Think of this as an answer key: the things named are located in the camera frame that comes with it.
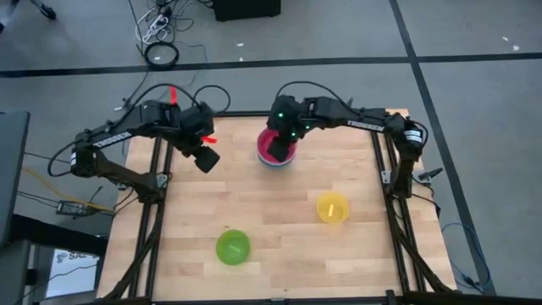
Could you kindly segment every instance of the black metal frame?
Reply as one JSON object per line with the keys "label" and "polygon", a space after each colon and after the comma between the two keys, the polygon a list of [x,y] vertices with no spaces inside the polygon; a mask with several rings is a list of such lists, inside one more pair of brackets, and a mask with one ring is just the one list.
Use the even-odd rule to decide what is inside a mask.
{"label": "black metal frame", "polygon": [[[267,117],[269,114],[268,111],[230,111],[223,114],[218,115],[219,118],[248,118],[248,117]],[[379,142],[379,135],[375,132],[371,132],[371,139],[373,142],[373,148],[374,153],[377,161],[377,166],[379,172],[378,177],[381,179],[380,173],[382,171],[385,171],[385,163],[384,163],[384,157],[382,155],[382,149]],[[395,149],[393,146],[393,142],[389,137],[384,137],[385,143],[386,143],[386,149],[388,151],[388,157],[390,161],[391,169],[394,169],[397,166],[397,159],[395,155]],[[156,168],[158,166],[158,157],[159,157],[159,151],[160,151],[160,140],[157,139],[154,143],[153,153],[152,153],[152,161],[151,161],[151,171],[156,173]],[[168,144],[164,164],[163,164],[163,172],[169,173],[171,168],[171,162],[173,157],[173,146]],[[405,245],[405,242],[410,244],[410,248],[413,248],[414,250],[417,250],[416,247],[416,239],[414,237],[413,228],[412,228],[412,221],[410,219],[410,214],[408,211],[408,206],[406,200],[402,199],[399,200],[399,209],[401,211],[402,215],[402,221],[404,225],[404,236],[400,237],[394,234],[394,229],[399,227],[399,222],[397,221],[397,217],[395,216],[395,206],[393,203],[393,198],[387,195],[386,191],[386,185],[384,182],[381,182],[382,185],[382,192],[384,196],[384,203],[386,206],[386,213],[388,217],[388,222],[390,224],[390,234],[391,234],[391,240],[393,242],[393,248],[394,248],[394,254],[395,254],[395,261],[397,265],[397,274],[400,279],[401,284],[401,290],[402,290],[402,297],[396,297],[395,293],[392,290],[385,291],[385,295],[382,297],[334,297],[334,298],[299,298],[299,299],[259,299],[259,300],[210,300],[210,301],[167,301],[167,302],[153,302],[152,301],[152,294],[154,291],[154,280],[155,280],[155,274],[156,274],[156,267],[158,265],[158,249],[159,249],[159,240],[160,235],[162,233],[162,222],[163,222],[163,212],[165,209],[165,201],[164,204],[159,204],[157,208],[157,217],[156,220],[159,222],[159,229],[158,229],[158,242],[155,243],[151,250],[151,257],[149,260],[148,265],[148,272],[147,272],[147,282],[146,282],[146,289],[145,289],[145,295],[143,297],[136,297],[137,295],[137,284],[138,284],[138,278],[137,276],[132,284],[130,285],[130,291],[129,291],[129,298],[127,299],[121,299],[121,300],[108,300],[108,301],[98,301],[94,302],[93,304],[126,304],[126,305],[135,305],[135,304],[153,304],[153,305],[176,305],[176,304],[183,304],[183,305],[238,305],[238,304],[244,304],[244,305],[285,305],[285,304],[299,304],[299,305],[318,305],[318,304],[388,304],[388,305],[396,305],[396,304],[441,304],[441,305],[455,305],[459,303],[468,303],[468,304],[475,304],[475,305],[495,305],[495,304],[540,304],[542,303],[542,300],[535,300],[535,299],[526,299],[526,298],[515,298],[515,297],[487,297],[487,296],[476,296],[476,295],[462,295],[459,292],[441,292],[441,293],[435,293],[435,292],[426,292],[425,288],[425,280],[422,275],[421,269],[424,268],[425,270],[428,269],[427,265],[425,266],[417,266],[414,261],[412,261],[412,267],[414,268],[414,274],[417,284],[418,291],[413,291],[410,289],[409,283],[408,283],[408,276],[407,276],[407,267],[405,265],[404,255],[403,255],[403,246]],[[147,226],[150,216],[150,205],[145,205],[143,214],[141,216],[141,222],[140,222],[140,234],[138,235],[137,242],[138,246],[144,242],[144,240],[147,238]]]}
{"label": "black metal frame", "polygon": [[50,225],[18,214],[14,214],[11,218],[8,240],[10,242],[27,240],[38,245],[101,257],[105,255],[108,246],[106,238]]}

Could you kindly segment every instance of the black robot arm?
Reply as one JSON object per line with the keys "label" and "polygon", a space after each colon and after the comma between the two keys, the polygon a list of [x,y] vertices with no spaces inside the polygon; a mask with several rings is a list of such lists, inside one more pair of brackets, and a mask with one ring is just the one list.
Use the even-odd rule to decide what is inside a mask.
{"label": "black robot arm", "polygon": [[294,97],[278,96],[267,125],[279,132],[268,149],[278,161],[284,161],[288,147],[314,128],[348,126],[388,134],[399,152],[399,164],[391,173],[388,191],[398,197],[412,195],[412,171],[422,155],[423,138],[427,135],[409,118],[389,114],[384,108],[353,109],[329,97],[305,98],[299,103]]}
{"label": "black robot arm", "polygon": [[193,155],[196,166],[207,173],[220,158],[213,149],[203,146],[202,137],[212,133],[213,111],[206,103],[180,110],[174,104],[146,101],[118,121],[108,121],[95,130],[78,134],[72,150],[70,171],[79,177],[104,177],[114,184],[133,187],[140,202],[161,202],[163,196],[155,174],[139,174],[113,163],[101,149],[133,136],[160,136],[185,157]]}

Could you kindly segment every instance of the white paper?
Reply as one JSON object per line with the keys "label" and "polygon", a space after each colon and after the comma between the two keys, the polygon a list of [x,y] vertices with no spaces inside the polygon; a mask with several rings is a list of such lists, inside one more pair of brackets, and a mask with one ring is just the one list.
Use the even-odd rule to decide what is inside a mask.
{"label": "white paper", "polygon": [[[99,257],[65,250],[55,250],[51,263],[51,274],[65,274],[78,267],[87,267],[97,264]],[[68,294],[93,291],[96,280],[96,266],[88,269],[77,269],[68,274],[57,276],[49,281],[46,297],[58,297]]]}

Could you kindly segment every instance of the blue cable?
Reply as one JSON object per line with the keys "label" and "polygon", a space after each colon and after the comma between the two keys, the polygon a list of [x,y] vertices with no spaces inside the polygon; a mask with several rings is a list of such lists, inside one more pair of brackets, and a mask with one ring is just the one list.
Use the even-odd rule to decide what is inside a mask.
{"label": "blue cable", "polygon": [[446,228],[449,228],[449,227],[451,227],[451,226],[453,226],[453,225],[459,225],[459,226],[463,227],[464,229],[467,229],[468,232],[469,232],[469,233],[471,234],[471,236],[473,237],[473,239],[476,241],[476,247],[475,247],[475,248],[476,248],[476,253],[477,253],[478,256],[480,257],[480,260],[482,261],[482,263],[484,263],[484,267],[485,267],[485,269],[486,269],[486,271],[487,271],[487,275],[488,275],[488,276],[487,276],[487,280],[486,280],[483,284],[481,284],[481,283],[478,283],[478,284],[477,284],[477,283],[474,282],[474,280],[472,280],[472,278],[471,278],[470,276],[466,275],[463,271],[461,271],[461,270],[459,269],[459,267],[457,267],[457,265],[456,265],[452,260],[450,260],[451,266],[452,266],[455,270],[457,270],[457,272],[459,272],[459,273],[461,274],[463,280],[466,281],[466,282],[468,282],[468,280],[470,279],[470,280],[472,281],[473,285],[467,286],[467,285],[465,285],[465,284],[463,284],[463,283],[461,283],[461,282],[459,282],[459,281],[457,281],[457,280],[456,280],[456,283],[457,283],[459,286],[461,286],[461,287],[464,287],[464,288],[467,288],[467,289],[472,289],[472,288],[474,288],[474,289],[476,289],[476,290],[478,290],[478,291],[484,293],[483,290],[485,289],[485,287],[486,287],[486,286],[489,284],[489,282],[491,281],[491,273],[490,273],[490,271],[489,271],[488,264],[485,262],[484,255],[482,255],[482,247],[480,246],[480,240],[478,239],[478,236],[476,235],[476,233],[474,232],[474,230],[473,230],[471,227],[469,227],[468,225],[464,225],[464,224],[461,224],[461,223],[457,223],[457,222],[456,222],[456,223],[450,223],[450,224],[445,225],[444,227],[442,227],[442,229],[441,229],[442,234],[444,234],[444,231],[446,230]]}

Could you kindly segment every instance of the wooden table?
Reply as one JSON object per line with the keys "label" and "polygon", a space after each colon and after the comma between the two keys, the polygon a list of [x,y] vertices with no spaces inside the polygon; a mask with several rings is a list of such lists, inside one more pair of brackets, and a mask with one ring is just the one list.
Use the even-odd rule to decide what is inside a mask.
{"label": "wooden table", "polygon": [[[264,127],[265,118],[215,119],[218,143],[213,149],[221,159],[209,174],[193,158],[175,152],[152,299],[376,297],[387,289],[400,295],[369,132],[314,130],[300,141],[292,164],[270,169],[255,152]],[[133,139],[127,166],[148,171],[152,144]],[[383,155],[387,161],[387,152]],[[342,225],[324,224],[317,216],[318,195],[329,190],[349,199],[351,215]],[[430,197],[422,186],[412,191]],[[420,254],[445,284],[455,287],[434,206],[415,197],[408,206]],[[141,210],[134,203],[115,217],[99,297],[113,288],[134,257]],[[250,257],[238,266],[225,265],[215,255],[218,236],[229,229],[243,230],[251,240]],[[142,269],[140,295],[147,264]]]}

